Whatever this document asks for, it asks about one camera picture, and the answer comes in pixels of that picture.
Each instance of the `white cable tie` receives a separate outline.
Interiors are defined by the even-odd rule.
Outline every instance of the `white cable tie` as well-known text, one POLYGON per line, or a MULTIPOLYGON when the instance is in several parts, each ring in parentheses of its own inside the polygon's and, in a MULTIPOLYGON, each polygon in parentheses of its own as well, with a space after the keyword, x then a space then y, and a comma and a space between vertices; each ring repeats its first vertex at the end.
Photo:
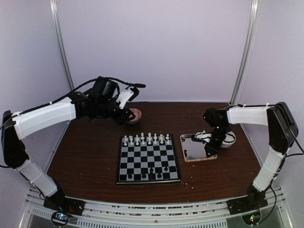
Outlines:
POLYGON ((270 170, 270 168, 266 167, 265 165, 263 165, 263 167, 265 169, 267 169, 269 172, 274 173, 274 174, 279 174, 279 172, 273 172, 272 170, 270 170))

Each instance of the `wooden table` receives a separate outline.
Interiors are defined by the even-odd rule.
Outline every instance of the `wooden table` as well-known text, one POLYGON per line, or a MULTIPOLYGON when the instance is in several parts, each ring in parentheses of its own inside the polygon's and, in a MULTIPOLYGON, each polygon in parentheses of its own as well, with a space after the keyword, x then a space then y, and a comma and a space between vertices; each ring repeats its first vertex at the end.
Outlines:
POLYGON ((202 119, 207 108, 224 103, 130 103, 142 111, 136 125, 117 126, 111 119, 88 124, 71 122, 48 174, 67 196, 120 203, 177 203, 245 195, 260 170, 240 126, 232 126, 236 143, 212 161, 186 163, 180 135, 212 130, 202 119), (117 186, 119 139, 130 134, 171 133, 180 166, 181 183, 117 186))

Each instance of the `chess piece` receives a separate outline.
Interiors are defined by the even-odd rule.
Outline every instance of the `chess piece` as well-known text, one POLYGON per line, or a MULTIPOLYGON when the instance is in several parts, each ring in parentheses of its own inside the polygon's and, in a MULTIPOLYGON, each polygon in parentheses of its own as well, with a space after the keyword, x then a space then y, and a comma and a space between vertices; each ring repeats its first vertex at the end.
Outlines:
POLYGON ((142 178, 143 178, 143 179, 146 178, 146 172, 145 172, 145 170, 142 170, 142 178))
POLYGON ((150 172, 150 174, 149 174, 149 179, 153 179, 153 178, 154 178, 153 172, 150 172))

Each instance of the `white enclosure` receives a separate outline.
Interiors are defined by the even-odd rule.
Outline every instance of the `white enclosure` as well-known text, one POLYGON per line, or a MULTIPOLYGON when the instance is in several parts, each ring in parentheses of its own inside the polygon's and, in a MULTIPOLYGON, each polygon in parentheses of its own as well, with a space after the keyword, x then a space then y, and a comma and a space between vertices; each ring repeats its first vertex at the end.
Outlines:
POLYGON ((250 0, 57 3, 72 79, 146 83, 137 101, 228 101, 250 0))
MULTIPOLYGON (((0 2, 0 113, 22 111, 68 92, 48 1, 0 2)), ((45 170, 66 124, 24 140, 27 153, 45 170)), ((0 149, 0 164, 5 165, 0 149)), ((0 169, 0 227, 18 225, 30 185, 13 169, 0 169)))
MULTIPOLYGON (((75 86, 99 75, 145 83, 147 88, 135 101, 228 102, 242 61, 252 2, 58 0, 65 66, 75 86)), ((248 105, 285 101, 302 145, 303 11, 300 0, 260 1, 254 45, 237 97, 248 105)), ((2 0, 0 29, 0 113, 22 111, 69 91, 49 1, 2 0)), ((24 141, 43 170, 65 126, 52 126, 24 141)), ((245 127, 264 162, 267 128, 245 127)), ((299 152, 296 145, 293 152, 299 152)), ((289 158, 276 181, 286 195, 295 228, 304 227, 303 162, 304 156, 289 158)), ((4 165, 2 153, 0 164, 4 165)), ((0 169, 0 180, 0 226, 14 228, 29 185, 12 169, 0 169)))
MULTIPOLYGON (((304 145, 304 2, 261 1, 254 47, 239 102, 247 105, 285 101, 304 145)), ((246 126, 258 157, 268 151, 268 129, 246 126)), ((296 144, 290 153, 300 152, 296 144)), ((304 227, 304 156, 286 160, 275 185, 282 186, 296 228, 304 227)))

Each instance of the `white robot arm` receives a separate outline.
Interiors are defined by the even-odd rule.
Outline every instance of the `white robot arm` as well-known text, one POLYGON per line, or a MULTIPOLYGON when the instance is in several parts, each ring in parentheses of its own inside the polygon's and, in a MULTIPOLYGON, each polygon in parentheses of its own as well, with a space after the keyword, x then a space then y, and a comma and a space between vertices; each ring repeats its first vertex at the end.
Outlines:
POLYGON ((116 82, 104 77, 92 81, 95 81, 95 84, 85 92, 87 95, 72 91, 54 103, 13 114, 6 111, 3 114, 1 143, 4 161, 7 164, 5 168, 17 170, 36 186, 46 198, 45 207, 62 212, 69 212, 70 207, 73 207, 73 214, 76 215, 81 215, 84 202, 66 198, 59 184, 28 156, 21 140, 57 123, 85 116, 90 120, 112 118, 118 125, 125 124, 135 117, 125 105, 139 94, 137 87, 144 88, 145 85, 126 83, 129 86, 113 97, 118 88, 116 82))
POLYGON ((231 135, 230 124, 258 124, 269 129, 269 150, 267 158, 253 183, 249 186, 248 196, 243 200, 228 201, 230 213, 242 213, 265 205, 265 192, 279 174, 285 158, 298 136, 298 127, 284 102, 275 105, 233 106, 216 110, 207 109, 203 119, 214 130, 211 133, 196 133, 192 140, 206 143, 205 151, 208 157, 217 154, 221 147, 228 147, 225 140, 231 135))

